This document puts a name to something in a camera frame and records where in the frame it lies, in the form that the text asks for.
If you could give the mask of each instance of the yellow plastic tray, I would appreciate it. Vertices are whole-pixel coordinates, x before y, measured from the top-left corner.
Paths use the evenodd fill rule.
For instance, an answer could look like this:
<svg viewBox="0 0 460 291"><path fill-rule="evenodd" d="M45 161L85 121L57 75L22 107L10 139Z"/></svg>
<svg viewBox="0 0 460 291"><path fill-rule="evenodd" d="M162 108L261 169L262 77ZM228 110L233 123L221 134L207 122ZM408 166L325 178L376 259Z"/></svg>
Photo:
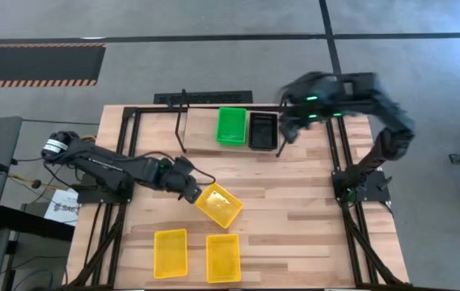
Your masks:
<svg viewBox="0 0 460 291"><path fill-rule="evenodd" d="M243 203L218 183L209 185L197 198L197 207L216 223L228 228L243 207Z"/></svg>
<svg viewBox="0 0 460 291"><path fill-rule="evenodd" d="M187 274L187 230L156 231L154 278L163 279Z"/></svg>
<svg viewBox="0 0 460 291"><path fill-rule="evenodd" d="M240 282L237 234L206 237L206 271L208 283Z"/></svg>

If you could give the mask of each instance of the green plastic tray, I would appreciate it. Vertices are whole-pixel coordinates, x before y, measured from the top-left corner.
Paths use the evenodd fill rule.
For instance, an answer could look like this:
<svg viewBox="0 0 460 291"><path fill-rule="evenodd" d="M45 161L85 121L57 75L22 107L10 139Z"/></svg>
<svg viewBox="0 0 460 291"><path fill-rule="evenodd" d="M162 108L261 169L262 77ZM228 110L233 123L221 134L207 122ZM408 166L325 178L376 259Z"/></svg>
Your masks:
<svg viewBox="0 0 460 291"><path fill-rule="evenodd" d="M247 110L219 108L216 139L224 146L242 146L246 143Z"/></svg>

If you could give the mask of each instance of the black bin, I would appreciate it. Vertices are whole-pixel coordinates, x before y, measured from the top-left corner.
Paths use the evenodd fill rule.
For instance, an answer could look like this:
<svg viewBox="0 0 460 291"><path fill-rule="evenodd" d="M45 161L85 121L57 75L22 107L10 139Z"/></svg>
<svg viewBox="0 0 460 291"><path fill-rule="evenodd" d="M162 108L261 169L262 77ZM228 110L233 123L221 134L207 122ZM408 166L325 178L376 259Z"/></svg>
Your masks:
<svg viewBox="0 0 460 291"><path fill-rule="evenodd" d="M252 150L275 150L278 147L278 115L251 112L249 147Z"/></svg>

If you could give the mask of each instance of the wooden tabletop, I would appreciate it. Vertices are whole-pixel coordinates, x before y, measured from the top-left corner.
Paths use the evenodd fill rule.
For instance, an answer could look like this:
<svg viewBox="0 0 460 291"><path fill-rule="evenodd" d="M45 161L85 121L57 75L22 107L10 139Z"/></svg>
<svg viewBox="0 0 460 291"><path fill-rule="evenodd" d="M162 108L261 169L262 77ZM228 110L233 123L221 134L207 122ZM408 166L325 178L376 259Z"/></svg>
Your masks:
<svg viewBox="0 0 460 291"><path fill-rule="evenodd" d="M98 146L116 149L123 108L120 105L104 108ZM181 155L174 134L176 117L175 113L143 114L136 155L151 150ZM183 114L181 134L184 134L185 120ZM368 119L350 117L345 121L352 156L358 161L372 145ZM129 122L125 154L132 126ZM340 145L337 126L334 128ZM339 150L344 166L342 149ZM195 205L186 200L177 201L176 194L136 186L125 217L116 289L353 286L344 223L331 185L333 165L324 125L315 124L311 130L301 131L296 143L287 145L279 158L226 152L186 156L237 196L243 203L243 210L225 230ZM392 216L379 203L368 202L363 206L374 250L399 279L407 281ZM80 209L67 264L70 279L82 269L96 208L96 205L84 205ZM98 244L102 213L103 209L92 250ZM188 275L154 279L154 232L183 228L188 232ZM242 281L209 285L206 282L205 239L209 234L226 233L238 234ZM358 253L363 278L367 282L364 254L359 247ZM103 261L101 283L107 279L110 254L111 249Z"/></svg>

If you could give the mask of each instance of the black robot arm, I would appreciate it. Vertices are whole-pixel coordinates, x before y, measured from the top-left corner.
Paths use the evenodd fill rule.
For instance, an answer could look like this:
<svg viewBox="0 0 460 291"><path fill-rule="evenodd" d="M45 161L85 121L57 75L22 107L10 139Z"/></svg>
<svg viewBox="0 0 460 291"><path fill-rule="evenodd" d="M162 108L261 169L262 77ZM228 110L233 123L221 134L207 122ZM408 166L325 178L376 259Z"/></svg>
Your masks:
<svg viewBox="0 0 460 291"><path fill-rule="evenodd" d="M77 167L121 197L131 197L134 183L179 193L179 199L184 197L190 203L200 195L196 179L190 175L195 167L183 156L174 160L145 155L130 158L83 141L74 132L52 133L41 156L46 163Z"/></svg>
<svg viewBox="0 0 460 291"><path fill-rule="evenodd" d="M283 88L282 102L290 103L282 113L281 132L289 143L299 129L333 116L363 113L376 116L386 127L372 150L346 169L345 184L354 188L387 160L405 155L414 134L414 121L381 90L374 73L332 74L311 72Z"/></svg>

